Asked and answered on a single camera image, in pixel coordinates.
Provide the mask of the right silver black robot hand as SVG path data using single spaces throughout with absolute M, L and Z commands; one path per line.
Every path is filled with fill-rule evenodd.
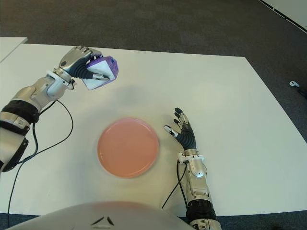
M 179 132 L 169 125 L 165 125 L 164 130 L 177 140 L 183 150 L 196 150 L 196 139 L 188 117 L 178 107 L 174 109 L 174 115 L 176 118 L 173 121 L 178 126 Z

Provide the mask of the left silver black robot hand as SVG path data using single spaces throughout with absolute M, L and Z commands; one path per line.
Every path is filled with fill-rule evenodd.
M 74 46 L 61 59 L 59 69 L 73 78 L 108 81 L 110 78 L 106 75 L 95 74 L 86 67 L 86 64 L 100 57 L 102 57 L 102 53 L 98 50 L 85 46 Z

